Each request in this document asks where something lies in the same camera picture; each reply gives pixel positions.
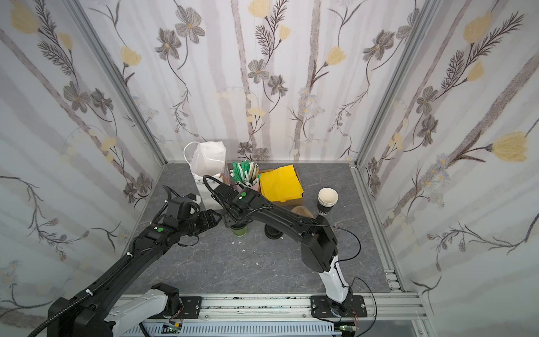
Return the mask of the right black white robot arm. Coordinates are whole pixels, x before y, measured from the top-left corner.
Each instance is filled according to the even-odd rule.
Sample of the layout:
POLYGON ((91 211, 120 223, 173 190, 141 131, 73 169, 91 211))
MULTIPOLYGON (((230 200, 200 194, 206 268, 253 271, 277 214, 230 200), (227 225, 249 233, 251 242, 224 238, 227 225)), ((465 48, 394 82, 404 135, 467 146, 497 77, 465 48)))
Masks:
POLYGON ((331 314, 345 317, 352 310, 354 293, 341 270, 341 263, 346 260, 338 256, 338 240, 334 233, 339 227, 330 225, 324 216, 302 216, 272 202, 231 204, 219 214, 224 216, 227 227, 241 227, 258 221, 299 243, 301 261, 318 273, 324 284, 331 314))

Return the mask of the green paper cup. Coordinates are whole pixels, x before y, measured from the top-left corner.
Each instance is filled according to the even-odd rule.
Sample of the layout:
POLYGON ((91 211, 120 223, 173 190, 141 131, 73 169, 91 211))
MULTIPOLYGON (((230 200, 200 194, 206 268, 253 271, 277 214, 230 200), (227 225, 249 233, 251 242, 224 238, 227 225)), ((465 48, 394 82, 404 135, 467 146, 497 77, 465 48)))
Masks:
POLYGON ((247 227, 247 226, 232 226, 232 227, 231 227, 231 230, 232 230, 232 233, 233 233, 236 237, 243 237, 244 235, 247 234, 247 232, 248 232, 248 227, 247 227))

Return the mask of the white patterned paper bag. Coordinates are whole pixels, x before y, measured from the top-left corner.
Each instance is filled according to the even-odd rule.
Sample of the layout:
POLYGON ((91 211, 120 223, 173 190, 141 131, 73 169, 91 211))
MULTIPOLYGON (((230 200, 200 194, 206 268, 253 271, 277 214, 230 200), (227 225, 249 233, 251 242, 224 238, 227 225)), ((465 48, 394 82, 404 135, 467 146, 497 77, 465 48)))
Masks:
POLYGON ((183 156, 189 165, 190 172, 198 189, 197 199, 205 209, 221 210, 222 206, 213 199, 211 192, 204 185, 205 175, 213 176, 220 182, 230 184, 227 165, 227 149, 222 141, 196 142, 186 144, 183 156))

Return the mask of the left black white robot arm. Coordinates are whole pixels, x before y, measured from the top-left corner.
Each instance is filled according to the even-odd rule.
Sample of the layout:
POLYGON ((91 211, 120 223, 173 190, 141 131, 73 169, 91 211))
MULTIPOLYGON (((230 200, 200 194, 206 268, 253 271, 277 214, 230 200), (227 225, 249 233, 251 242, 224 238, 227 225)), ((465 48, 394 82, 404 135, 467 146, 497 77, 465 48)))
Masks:
POLYGON ((29 335, 113 336, 118 323, 107 321, 113 305, 153 262, 182 237, 197 237, 216 227, 223 216, 214 210, 159 213, 137 236, 128 252, 95 282, 70 300, 61 298, 50 308, 47 320, 29 335))

